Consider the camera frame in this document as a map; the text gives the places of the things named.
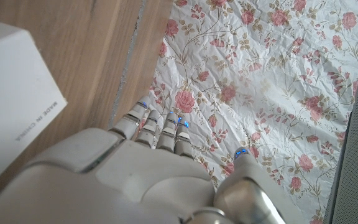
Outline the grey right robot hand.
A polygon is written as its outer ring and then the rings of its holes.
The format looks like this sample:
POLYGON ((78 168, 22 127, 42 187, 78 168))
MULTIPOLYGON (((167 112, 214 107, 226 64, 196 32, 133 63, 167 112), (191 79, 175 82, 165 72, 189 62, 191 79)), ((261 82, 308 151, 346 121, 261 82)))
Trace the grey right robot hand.
POLYGON ((301 213, 240 147, 219 187, 193 159, 188 120, 140 99, 28 162, 0 192, 0 223, 299 223, 301 213))

